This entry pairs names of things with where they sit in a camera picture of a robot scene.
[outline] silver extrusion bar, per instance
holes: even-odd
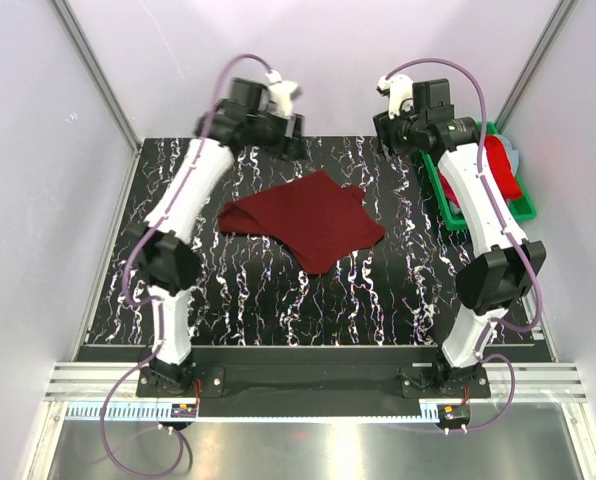
[[[67,413],[66,402],[45,402],[42,406],[42,425],[34,436],[33,449],[27,459],[24,480],[47,480],[54,460],[60,432]]]
[[[45,400],[100,401],[112,385],[129,370],[133,363],[58,363],[54,369]],[[492,399],[504,401],[509,394],[510,376],[503,364],[485,365]],[[573,363],[515,363],[517,403],[579,403],[586,397],[578,371]],[[118,389],[115,399],[141,402],[135,395],[138,372],[131,375]],[[492,399],[472,399],[472,403],[489,403]],[[447,398],[430,399],[423,403],[451,403]]]
[[[109,86],[109,82],[100,68],[98,60],[96,60],[96,56],[94,55],[93,50],[87,41],[87,37],[85,37],[85,34],[78,23],[73,10],[69,6],[69,2],[67,0],[50,1],[56,11],[56,14],[58,15],[58,18],[60,19],[60,22],[69,34],[69,37],[71,38],[78,55],[85,64],[85,68],[89,72],[91,79],[96,85],[102,100],[105,102],[105,105],[107,105],[109,113],[111,113],[116,125],[118,125],[122,136],[125,138],[129,148],[131,148],[134,153],[137,153],[142,142],[136,135],[136,132],[134,132],[134,129],[131,126],[131,123],[129,123],[125,112],[122,110],[116,95],[114,95],[114,92]]]
[[[588,403],[562,405],[569,437],[585,480],[596,480],[596,427]]]
[[[558,2],[558,5],[551,14],[551,18],[549,18],[549,21],[545,26],[545,29],[540,34],[540,38],[538,38],[536,46],[531,52],[531,55],[529,55],[527,63],[523,67],[515,85],[511,89],[511,93],[502,106],[498,118],[496,118],[496,126],[498,127],[498,131],[500,131],[500,133],[503,133],[505,130],[505,127],[509,123],[509,119],[518,106],[520,98],[527,90],[527,86],[536,74],[538,67],[547,55],[549,48],[554,43],[558,32],[560,32],[562,29],[565,21],[569,17],[569,14],[577,3],[578,0],[560,0]]]

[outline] green bin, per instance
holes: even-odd
[[[487,133],[490,135],[498,134],[498,129],[493,123],[487,123]],[[436,199],[438,200],[438,206],[440,207],[440,214],[445,221],[447,230],[466,230],[467,221],[465,220],[465,217],[462,215],[462,213],[459,213],[458,215],[451,213],[451,209],[449,208],[449,200],[447,200],[447,197],[445,197],[445,192],[442,190],[440,176],[438,175],[436,166],[431,161],[431,157],[425,152],[421,151],[420,153],[425,163],[425,167],[427,168],[427,173],[429,174],[429,179],[431,180],[431,185],[433,186]],[[536,216],[536,208],[534,207],[534,204],[529,197],[529,193],[527,192],[527,189],[522,183],[520,177],[517,176],[516,180],[518,181],[518,185],[522,190],[522,197],[518,200],[512,200],[509,202],[509,211],[516,219],[516,222],[522,223],[525,220],[529,220]]]

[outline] black marbled table surface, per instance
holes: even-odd
[[[144,220],[182,162],[188,139],[145,141],[122,216],[89,344],[149,344],[151,306],[122,301],[130,252],[126,233]],[[189,328],[196,345],[407,345],[438,342],[459,308],[454,277],[471,258],[469,236],[444,229],[424,166],[385,158],[373,137],[307,139],[309,159],[291,163],[251,149],[218,183],[195,225],[193,248],[204,259],[193,288]],[[223,205],[324,169],[341,186],[366,190],[364,207],[383,225],[371,250],[341,259],[322,276],[306,275],[273,238],[224,235]],[[135,293],[146,293],[141,281]],[[520,303],[508,319],[526,323]],[[500,330],[495,342],[533,342]]]

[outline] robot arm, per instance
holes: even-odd
[[[479,128],[472,118],[455,118],[449,82],[440,79],[413,83],[413,109],[398,117],[393,115],[392,103],[400,101],[402,89],[391,92],[393,86],[389,85],[381,89],[381,82],[383,79],[378,90],[390,96],[390,107],[374,117],[379,139],[392,155],[423,150],[431,156],[458,198],[473,243],[475,259],[456,276],[460,310],[430,375],[437,389],[455,391],[475,377],[496,321],[531,287],[507,234],[511,233],[522,246],[536,273],[546,252],[542,242],[529,242],[513,219],[493,179],[486,152],[479,171]],[[504,231],[485,190],[483,176],[507,224]]]
[[[150,363],[151,370],[185,388],[191,382],[185,363],[191,353],[188,309],[191,287],[200,274],[201,260],[190,248],[198,213],[220,178],[234,164],[239,152],[256,145],[274,156],[305,158],[302,117],[293,114],[294,82],[282,81],[277,72],[268,75],[271,85],[236,78],[230,95],[216,107],[207,138],[191,140],[185,158],[167,191],[147,215],[145,223],[130,228],[136,240],[150,230],[153,235],[137,258],[138,272],[150,296],[163,302],[163,328],[155,321],[155,337],[161,348]],[[268,96],[260,109],[263,95]],[[196,135],[207,118],[199,119]],[[154,318],[158,304],[152,302]]]

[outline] white wall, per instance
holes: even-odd
[[[540,280],[556,348],[580,368],[596,416],[596,0],[581,1],[505,131],[539,217]]]
[[[378,77],[441,56],[482,82],[491,117],[504,103],[557,0],[70,0],[139,136],[188,136],[232,56],[257,53],[304,96],[306,132],[372,135],[385,110]],[[238,74],[263,79],[254,64]],[[461,114],[477,113],[471,86],[443,67]]]
[[[1,0],[0,479],[22,478],[130,158],[49,2]]]

